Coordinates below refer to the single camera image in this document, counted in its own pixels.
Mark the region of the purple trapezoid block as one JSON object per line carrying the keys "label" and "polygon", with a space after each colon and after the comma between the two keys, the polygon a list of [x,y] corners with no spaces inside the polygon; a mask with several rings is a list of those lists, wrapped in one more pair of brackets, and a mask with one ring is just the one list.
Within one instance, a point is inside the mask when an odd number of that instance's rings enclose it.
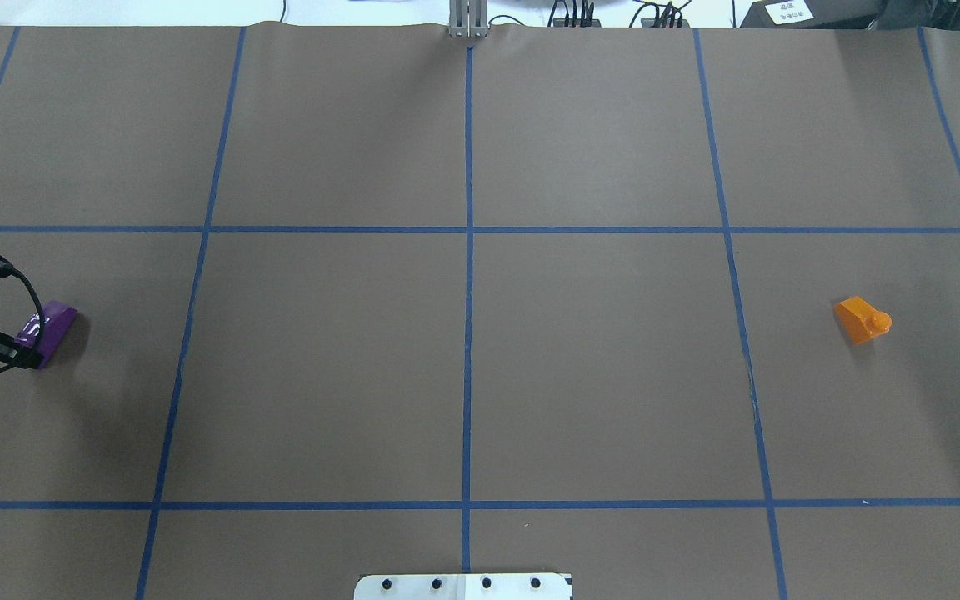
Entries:
{"label": "purple trapezoid block", "polygon": [[65,302],[51,300],[43,304],[42,317],[35,312],[15,337],[20,346],[31,350],[23,368],[45,368],[78,316],[79,311]]}

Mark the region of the orange trapezoid block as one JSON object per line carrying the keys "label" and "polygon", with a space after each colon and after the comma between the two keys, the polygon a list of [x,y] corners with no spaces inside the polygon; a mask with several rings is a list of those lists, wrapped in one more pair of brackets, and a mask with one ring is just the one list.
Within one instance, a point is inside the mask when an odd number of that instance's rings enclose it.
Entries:
{"label": "orange trapezoid block", "polygon": [[891,331],[894,320],[887,312],[873,307],[864,297],[846,297],[833,307],[835,318],[853,345],[861,345]]}

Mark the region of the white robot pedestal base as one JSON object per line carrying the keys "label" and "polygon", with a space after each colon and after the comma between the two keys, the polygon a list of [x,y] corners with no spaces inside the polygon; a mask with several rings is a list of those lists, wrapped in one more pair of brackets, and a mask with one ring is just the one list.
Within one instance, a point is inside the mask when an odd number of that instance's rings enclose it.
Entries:
{"label": "white robot pedestal base", "polygon": [[573,599],[568,574],[555,572],[374,574],[354,599]]}

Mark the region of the aluminium frame post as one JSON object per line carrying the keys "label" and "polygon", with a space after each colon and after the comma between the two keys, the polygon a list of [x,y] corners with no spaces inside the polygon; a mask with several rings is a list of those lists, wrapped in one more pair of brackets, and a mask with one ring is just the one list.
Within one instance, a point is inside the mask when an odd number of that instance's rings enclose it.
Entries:
{"label": "aluminium frame post", "polygon": [[450,38],[487,38],[488,32],[488,0],[448,1]]}

